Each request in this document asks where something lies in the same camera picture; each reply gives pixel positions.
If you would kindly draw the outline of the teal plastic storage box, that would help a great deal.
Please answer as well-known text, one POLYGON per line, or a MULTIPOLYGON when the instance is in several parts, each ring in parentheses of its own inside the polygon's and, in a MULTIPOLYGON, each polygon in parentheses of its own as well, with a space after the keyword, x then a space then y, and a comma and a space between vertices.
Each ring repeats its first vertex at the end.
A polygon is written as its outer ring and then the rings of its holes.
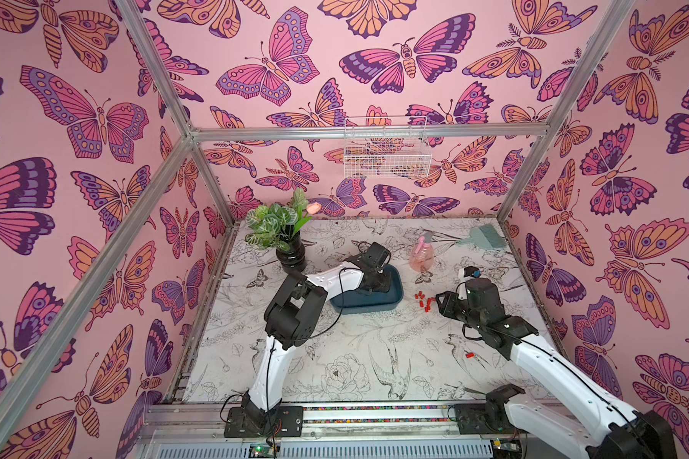
POLYGON ((344 315, 369 314, 393 310, 404 298, 404 288, 400 273, 396 267, 388 264, 384 272, 390 276, 390 288, 387 292, 369 292, 354 290, 333 296, 328 302, 337 313, 344 315))

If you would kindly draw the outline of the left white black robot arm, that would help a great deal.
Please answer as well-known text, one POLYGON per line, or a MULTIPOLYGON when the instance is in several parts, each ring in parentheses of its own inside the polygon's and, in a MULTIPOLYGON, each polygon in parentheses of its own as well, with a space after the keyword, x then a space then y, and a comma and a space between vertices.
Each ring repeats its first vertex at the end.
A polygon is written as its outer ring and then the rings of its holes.
POLYGON ((267 339, 256 380, 229 409, 224 436, 298 437, 302 407, 283 407, 282 391, 297 352, 321 334, 316 332, 323 308, 330 302, 339 313, 354 314, 396 306, 403 298, 400 274, 392 265, 371 266, 346 261, 338 267, 304 275, 291 273, 265 313, 267 339))

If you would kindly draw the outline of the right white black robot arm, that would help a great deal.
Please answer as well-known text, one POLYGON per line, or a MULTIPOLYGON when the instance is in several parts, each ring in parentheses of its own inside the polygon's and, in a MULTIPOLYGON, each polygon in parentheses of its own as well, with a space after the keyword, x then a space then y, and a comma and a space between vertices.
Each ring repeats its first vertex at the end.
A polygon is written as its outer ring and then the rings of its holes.
POLYGON ((568 458, 674 458, 671 426, 658 413, 642 413, 620 400, 563 357, 523 317, 508 315, 497 288, 478 279, 462 298, 436 296, 443 317, 478 332, 482 341, 539 382, 568 410, 546 407, 516 384, 488 392, 483 409, 456 405, 460 428, 483 424, 493 432, 518 430, 538 437, 568 458))

